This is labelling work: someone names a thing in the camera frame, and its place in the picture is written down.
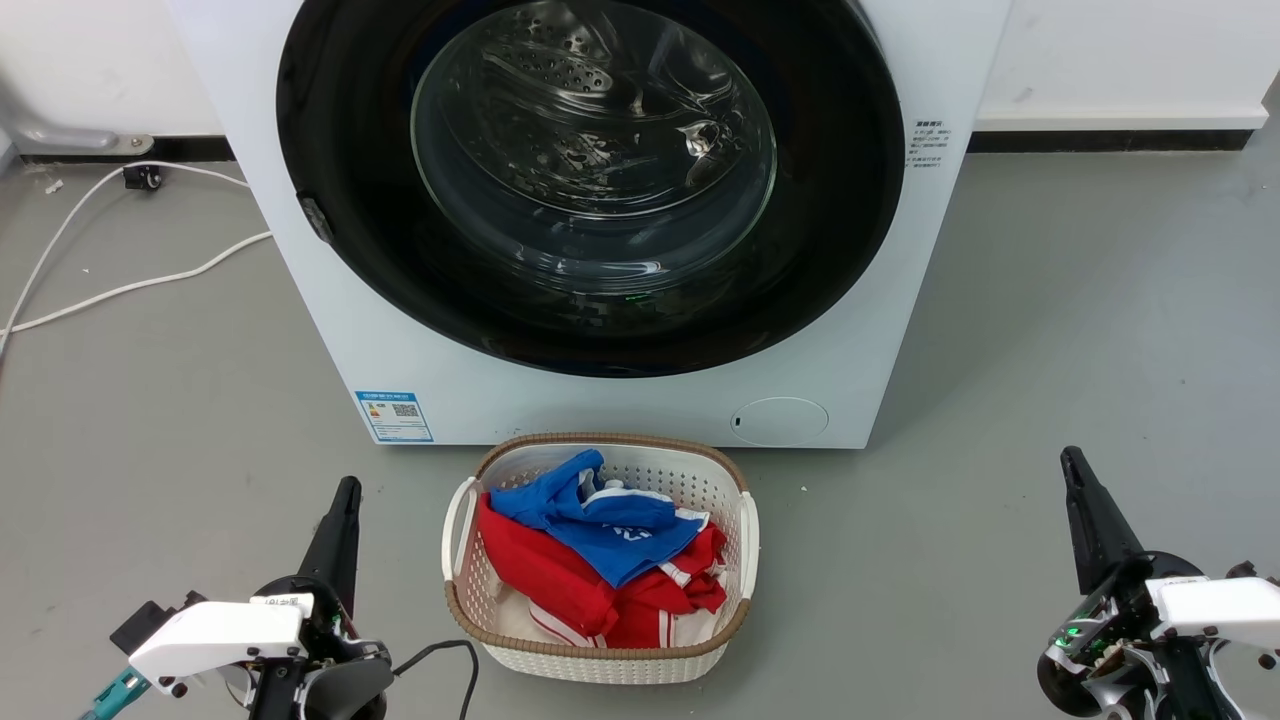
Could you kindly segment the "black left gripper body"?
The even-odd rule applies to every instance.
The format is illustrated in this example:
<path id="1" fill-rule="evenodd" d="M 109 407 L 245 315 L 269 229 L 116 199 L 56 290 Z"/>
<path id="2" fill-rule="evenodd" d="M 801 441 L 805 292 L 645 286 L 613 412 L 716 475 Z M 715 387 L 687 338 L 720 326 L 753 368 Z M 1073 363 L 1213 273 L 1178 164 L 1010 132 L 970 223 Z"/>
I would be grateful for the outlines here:
<path id="1" fill-rule="evenodd" d="M 390 655 L 380 641 L 355 629 L 356 579 L 293 575 L 264 585 L 259 596 L 310 596 L 310 615 L 298 638 L 282 652 L 255 657 L 256 685 L 250 719 L 383 719 L 394 680 Z"/>

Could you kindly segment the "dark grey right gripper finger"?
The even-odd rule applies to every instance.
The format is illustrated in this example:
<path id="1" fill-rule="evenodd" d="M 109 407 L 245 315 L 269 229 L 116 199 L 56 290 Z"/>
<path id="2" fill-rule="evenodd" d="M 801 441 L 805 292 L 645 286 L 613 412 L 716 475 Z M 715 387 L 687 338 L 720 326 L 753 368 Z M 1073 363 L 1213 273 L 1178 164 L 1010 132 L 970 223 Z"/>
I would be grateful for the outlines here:
<path id="1" fill-rule="evenodd" d="M 1146 548 L 1082 448 L 1065 447 L 1060 464 L 1076 584 L 1080 594 L 1088 596 L 1129 559 L 1146 553 Z"/>

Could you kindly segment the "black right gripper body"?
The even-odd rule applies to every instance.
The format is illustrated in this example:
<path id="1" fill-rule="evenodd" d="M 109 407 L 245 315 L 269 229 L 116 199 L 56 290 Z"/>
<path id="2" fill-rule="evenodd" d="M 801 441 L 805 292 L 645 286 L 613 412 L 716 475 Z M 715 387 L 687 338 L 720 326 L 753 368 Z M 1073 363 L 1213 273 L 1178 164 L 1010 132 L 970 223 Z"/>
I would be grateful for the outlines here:
<path id="1" fill-rule="evenodd" d="M 1073 717 L 1213 719 L 1208 635 L 1175 629 L 1160 598 L 1208 578 L 1175 555 L 1133 550 L 1100 551 L 1076 570 L 1085 597 L 1036 666 L 1050 703 Z"/>

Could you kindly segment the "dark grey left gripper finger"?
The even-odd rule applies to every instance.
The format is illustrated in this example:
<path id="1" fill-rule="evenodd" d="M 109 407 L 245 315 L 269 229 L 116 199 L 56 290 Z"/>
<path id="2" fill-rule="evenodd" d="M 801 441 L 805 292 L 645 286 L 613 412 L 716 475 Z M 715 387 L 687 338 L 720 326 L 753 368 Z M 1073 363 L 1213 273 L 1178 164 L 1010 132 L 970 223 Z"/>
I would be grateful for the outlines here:
<path id="1" fill-rule="evenodd" d="M 300 565 L 301 577 L 332 588 L 344 611 L 355 611 L 358 569 L 360 506 L 362 484 L 356 477 L 343 477 L 329 510 L 320 519 Z"/>

